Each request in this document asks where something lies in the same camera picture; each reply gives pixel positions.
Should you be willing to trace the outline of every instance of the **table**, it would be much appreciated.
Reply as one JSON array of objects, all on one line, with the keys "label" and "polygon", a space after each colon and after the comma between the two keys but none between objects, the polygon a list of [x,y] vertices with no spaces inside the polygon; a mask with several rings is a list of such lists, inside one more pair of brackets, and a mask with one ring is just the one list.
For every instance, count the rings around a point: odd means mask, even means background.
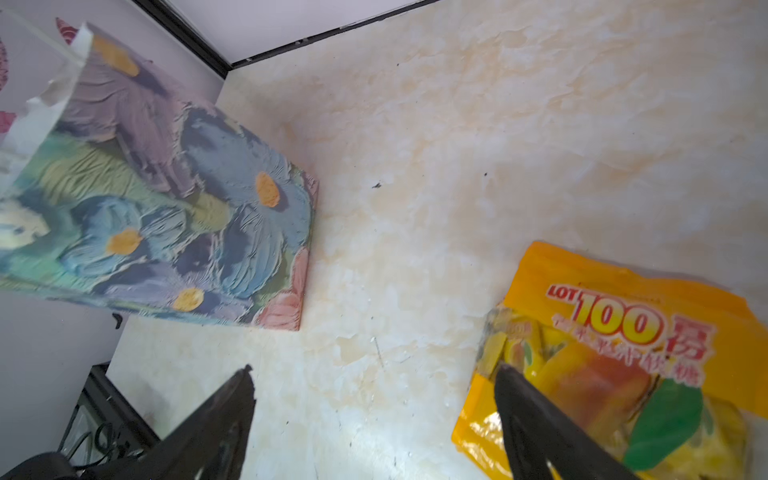
[{"label": "table", "polygon": [[320,180],[302,329],[134,316],[110,379],[162,437],[249,363],[243,478],[480,479],[450,434],[533,240],[768,319],[764,7],[443,0],[231,72]]}]

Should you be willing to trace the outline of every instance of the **yellow candy package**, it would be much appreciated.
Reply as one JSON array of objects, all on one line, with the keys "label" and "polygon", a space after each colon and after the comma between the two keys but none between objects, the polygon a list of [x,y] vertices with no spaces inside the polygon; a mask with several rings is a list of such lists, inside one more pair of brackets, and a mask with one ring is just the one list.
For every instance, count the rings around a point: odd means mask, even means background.
[{"label": "yellow candy package", "polygon": [[742,411],[768,418],[768,330],[743,298],[537,242],[487,320],[452,441],[490,478],[511,478],[500,362],[640,478],[745,478]]}]

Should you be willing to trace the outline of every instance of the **beige marble pattern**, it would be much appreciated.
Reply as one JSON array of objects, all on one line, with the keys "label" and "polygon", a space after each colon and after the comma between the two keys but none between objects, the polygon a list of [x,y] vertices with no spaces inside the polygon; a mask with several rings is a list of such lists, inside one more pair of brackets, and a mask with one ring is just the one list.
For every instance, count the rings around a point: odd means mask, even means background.
[{"label": "beige marble pattern", "polygon": [[110,377],[166,435],[250,363],[243,478],[483,478],[450,433],[533,240],[768,319],[767,25],[764,0],[441,0],[232,72],[219,105],[320,180],[302,330],[131,318]]}]

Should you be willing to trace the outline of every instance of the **orange flower center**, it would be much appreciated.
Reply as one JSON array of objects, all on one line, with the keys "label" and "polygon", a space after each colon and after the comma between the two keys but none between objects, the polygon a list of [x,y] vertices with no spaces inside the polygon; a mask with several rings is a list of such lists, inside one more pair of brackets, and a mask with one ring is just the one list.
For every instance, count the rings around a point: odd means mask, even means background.
[{"label": "orange flower center", "polygon": [[259,201],[265,207],[274,208],[280,202],[280,190],[277,189],[272,177],[265,172],[256,175],[256,192],[259,194]]},{"label": "orange flower center", "polygon": [[130,255],[139,247],[141,235],[133,228],[126,228],[117,235],[113,235],[107,242],[107,253],[112,255]]},{"label": "orange flower center", "polygon": [[185,288],[181,290],[174,302],[174,309],[180,312],[191,312],[203,303],[205,292],[199,288]]}]

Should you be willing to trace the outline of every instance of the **marble table surface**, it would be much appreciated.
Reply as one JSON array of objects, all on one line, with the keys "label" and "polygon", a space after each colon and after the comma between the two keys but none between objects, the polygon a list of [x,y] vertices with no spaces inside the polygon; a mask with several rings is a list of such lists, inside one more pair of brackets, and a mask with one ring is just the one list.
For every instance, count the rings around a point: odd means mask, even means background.
[{"label": "marble table surface", "polygon": [[450,434],[533,240],[768,319],[765,25],[760,0],[441,0],[231,72],[219,106],[320,181],[301,331],[131,317],[109,377],[162,437],[249,363],[243,478],[483,478]]}]

